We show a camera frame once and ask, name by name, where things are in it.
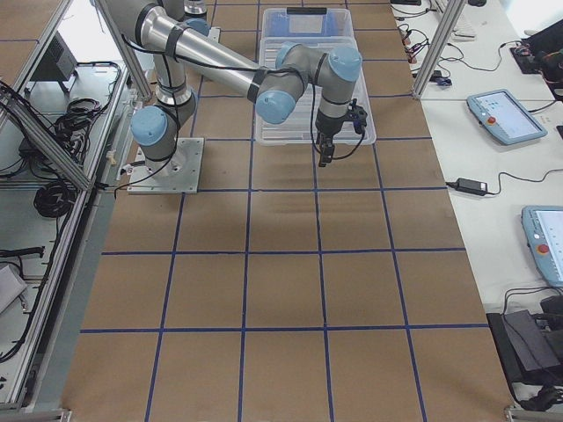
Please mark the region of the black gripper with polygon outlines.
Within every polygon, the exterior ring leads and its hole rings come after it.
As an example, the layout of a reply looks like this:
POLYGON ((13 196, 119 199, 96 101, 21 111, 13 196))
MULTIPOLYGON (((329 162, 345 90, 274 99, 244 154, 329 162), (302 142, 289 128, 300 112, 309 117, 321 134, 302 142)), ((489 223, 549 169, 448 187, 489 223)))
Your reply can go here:
POLYGON ((319 166, 327 166, 333 160, 333 145, 326 145, 325 139, 333 139, 343 126, 345 117, 337 118, 325 115, 323 112, 317 112, 315 119, 315 127, 317 129, 317 140, 319 149, 319 166))

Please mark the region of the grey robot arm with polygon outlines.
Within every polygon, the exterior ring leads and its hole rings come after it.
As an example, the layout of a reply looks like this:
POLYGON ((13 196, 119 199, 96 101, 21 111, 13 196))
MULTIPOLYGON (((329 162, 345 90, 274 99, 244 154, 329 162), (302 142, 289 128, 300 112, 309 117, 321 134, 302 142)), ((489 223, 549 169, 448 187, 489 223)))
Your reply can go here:
POLYGON ((129 47, 164 63, 160 82, 172 76, 172 65, 192 69, 253 103, 265 122, 282 124, 306 90, 319 92, 310 138, 321 167, 338 160, 334 138, 346 123, 366 135, 367 114, 353 96, 362 56, 351 46, 329 51, 284 42, 273 68, 261 66, 202 33, 197 18, 187 18, 181 1, 110 1, 107 9, 118 34, 129 47))

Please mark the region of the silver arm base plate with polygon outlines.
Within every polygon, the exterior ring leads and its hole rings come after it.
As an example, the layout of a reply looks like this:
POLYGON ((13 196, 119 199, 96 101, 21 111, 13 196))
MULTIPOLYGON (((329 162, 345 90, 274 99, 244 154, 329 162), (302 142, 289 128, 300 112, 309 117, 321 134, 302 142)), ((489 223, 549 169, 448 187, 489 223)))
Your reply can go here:
POLYGON ((149 161, 135 166, 130 172, 127 191, 132 194, 197 193, 205 140, 179 138, 172 160, 156 175, 163 164, 149 161))

